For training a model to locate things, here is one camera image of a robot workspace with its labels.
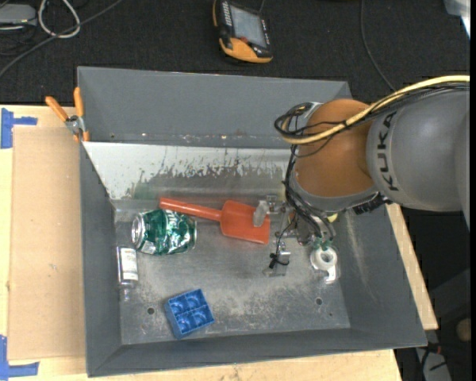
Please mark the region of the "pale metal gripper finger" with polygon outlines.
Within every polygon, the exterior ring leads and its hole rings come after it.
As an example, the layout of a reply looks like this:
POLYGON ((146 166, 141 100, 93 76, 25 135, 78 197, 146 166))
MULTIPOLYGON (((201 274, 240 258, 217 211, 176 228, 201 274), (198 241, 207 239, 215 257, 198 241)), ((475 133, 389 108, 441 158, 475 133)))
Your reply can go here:
POLYGON ((270 213, 270 205, 267 200, 260 200, 252 215, 252 223, 255 227, 261 227, 270 213))
POLYGON ((290 264, 291 252, 286 248, 285 242, 279 242, 274 252, 269 255, 270 261, 263 270, 266 277, 285 276, 290 264))

